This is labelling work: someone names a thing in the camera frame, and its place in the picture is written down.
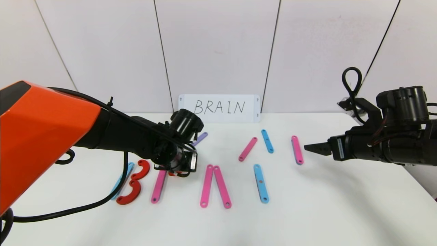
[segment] pink plastic strip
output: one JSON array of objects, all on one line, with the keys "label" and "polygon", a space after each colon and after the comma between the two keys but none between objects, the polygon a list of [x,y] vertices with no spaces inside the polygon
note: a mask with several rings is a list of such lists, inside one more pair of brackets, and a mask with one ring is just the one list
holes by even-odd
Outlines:
[{"label": "pink plastic strip", "polygon": [[211,191],[212,171],[213,166],[206,166],[205,181],[203,182],[202,197],[200,198],[200,206],[207,207],[209,202],[209,192]]},{"label": "pink plastic strip", "polygon": [[225,206],[225,208],[231,208],[231,198],[229,198],[228,190],[226,189],[225,181],[219,166],[214,166],[214,174],[218,189],[220,191],[220,196],[222,197],[223,206]]},{"label": "pink plastic strip", "polygon": [[246,148],[241,153],[240,157],[238,157],[239,161],[244,161],[246,159],[246,156],[249,154],[249,152],[252,150],[253,146],[257,143],[258,138],[254,137],[252,140],[250,140],[249,144],[246,146]]},{"label": "pink plastic strip", "polygon": [[302,151],[300,149],[299,139],[296,136],[291,137],[291,143],[293,144],[293,150],[295,152],[296,162],[299,165],[303,164]]},{"label": "pink plastic strip", "polygon": [[153,188],[152,199],[150,200],[152,203],[157,203],[160,200],[166,174],[166,170],[160,170],[158,178],[156,179],[155,188]]}]

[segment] white sign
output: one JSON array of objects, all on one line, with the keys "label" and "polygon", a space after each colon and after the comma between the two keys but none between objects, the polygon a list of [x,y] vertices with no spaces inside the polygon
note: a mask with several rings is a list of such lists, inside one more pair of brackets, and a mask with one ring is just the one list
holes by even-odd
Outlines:
[{"label": "white sign", "polygon": [[261,118],[258,95],[184,94],[179,109],[190,110],[204,123],[257,123]]}]

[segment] white wall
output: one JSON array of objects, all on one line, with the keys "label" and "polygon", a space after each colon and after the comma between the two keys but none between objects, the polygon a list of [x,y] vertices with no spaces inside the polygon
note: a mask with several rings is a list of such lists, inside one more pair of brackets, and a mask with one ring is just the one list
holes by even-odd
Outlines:
[{"label": "white wall", "polygon": [[156,0],[174,107],[180,94],[258,94],[279,0]]},{"label": "white wall", "polygon": [[[282,1],[262,112],[339,111],[342,72],[365,74],[398,0]],[[348,74],[356,84],[356,76]]]},{"label": "white wall", "polygon": [[20,80],[74,89],[33,0],[0,1],[0,89]]},{"label": "white wall", "polygon": [[124,112],[173,111],[153,1],[36,2],[80,92]]},{"label": "white wall", "polygon": [[[437,1],[402,0],[358,96],[376,103],[379,92],[422,85],[428,102],[437,102],[436,70]],[[437,167],[406,169],[437,197]]]}]

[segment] plastic strip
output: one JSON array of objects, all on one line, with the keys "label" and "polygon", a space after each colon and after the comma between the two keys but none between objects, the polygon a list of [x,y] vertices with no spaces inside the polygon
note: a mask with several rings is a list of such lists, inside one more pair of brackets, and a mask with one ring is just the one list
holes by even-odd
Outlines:
[{"label": "plastic strip", "polygon": [[164,181],[166,177],[167,171],[160,170],[158,177],[156,179],[155,188],[153,188],[152,199],[150,200],[153,204],[157,203],[161,197],[161,191],[164,186]]},{"label": "plastic strip", "polygon": [[257,143],[257,141],[258,141],[258,138],[256,138],[256,137],[253,137],[252,140],[250,140],[249,144],[246,146],[246,148],[244,148],[244,150],[241,153],[240,157],[238,157],[239,161],[242,162],[242,161],[244,161],[244,159],[246,159],[247,155],[252,150],[252,148]]},{"label": "plastic strip", "polygon": [[219,166],[214,166],[215,180],[217,181],[217,186],[220,191],[220,196],[222,197],[223,206],[225,208],[231,208],[231,198],[229,198],[228,190],[226,189],[225,180],[223,179],[222,172]]},{"label": "plastic strip", "polygon": [[205,208],[209,202],[209,192],[211,191],[213,165],[206,166],[205,180],[203,182],[202,196],[200,198],[200,206]]},{"label": "plastic strip", "polygon": [[[126,183],[126,180],[128,180],[128,177],[129,177],[129,175],[131,175],[131,172],[132,172],[132,170],[134,169],[134,165],[135,165],[135,163],[133,163],[133,162],[129,162],[128,163],[128,172],[126,173],[126,179],[125,179],[125,183]],[[120,181],[121,181],[121,177],[122,177],[122,175],[123,174],[121,174],[120,175],[120,178],[118,179],[118,181],[117,181],[117,183],[114,185],[114,187],[112,188],[112,190],[111,190],[111,193],[115,190],[115,188],[118,186],[118,184],[120,183]],[[123,186],[121,186],[121,188],[118,190],[118,192],[111,198],[111,200],[115,200],[117,197],[118,197],[118,195],[120,194],[120,192],[121,192],[121,190],[123,189]]]},{"label": "plastic strip", "polygon": [[261,134],[263,135],[264,142],[266,143],[267,151],[269,153],[273,153],[274,149],[273,149],[272,143],[270,142],[270,138],[269,138],[269,135],[267,134],[267,131],[265,129],[262,129]]},{"label": "plastic strip", "polygon": [[200,134],[200,136],[197,137],[197,140],[194,143],[192,143],[192,145],[196,146],[200,141],[202,141],[207,136],[208,136],[207,132],[204,132],[204,133]]},{"label": "plastic strip", "polygon": [[263,171],[261,166],[258,164],[253,165],[253,170],[255,172],[255,179],[257,180],[258,193],[260,194],[260,199],[262,203],[269,203],[270,198],[267,193],[266,183],[263,177]]},{"label": "plastic strip", "polygon": [[302,151],[300,149],[299,139],[297,136],[291,137],[291,144],[293,145],[293,151],[295,153],[296,163],[298,165],[302,165],[303,164],[303,156],[302,156]]}]

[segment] red s-shaped piece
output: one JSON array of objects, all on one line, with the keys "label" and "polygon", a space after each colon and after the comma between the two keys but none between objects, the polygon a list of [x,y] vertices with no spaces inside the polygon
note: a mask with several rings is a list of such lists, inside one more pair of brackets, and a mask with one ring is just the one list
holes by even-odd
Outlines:
[{"label": "red s-shaped piece", "polygon": [[129,181],[129,185],[132,187],[132,191],[127,196],[119,196],[117,198],[117,203],[120,205],[126,205],[133,202],[141,192],[141,184],[138,182],[138,180],[144,178],[144,176],[149,173],[150,164],[146,160],[139,160],[138,165],[142,166],[141,171],[132,174],[131,181]]},{"label": "red s-shaped piece", "polygon": [[136,179],[132,179],[129,182],[129,185],[132,187],[132,192],[127,196],[119,196],[117,198],[117,203],[120,205],[126,205],[131,203],[137,196],[139,195],[141,191],[141,184]]},{"label": "red s-shaped piece", "polygon": [[131,179],[140,180],[146,176],[150,171],[150,164],[146,160],[139,160],[138,165],[142,166],[142,169],[138,173],[134,173],[131,175]]}]

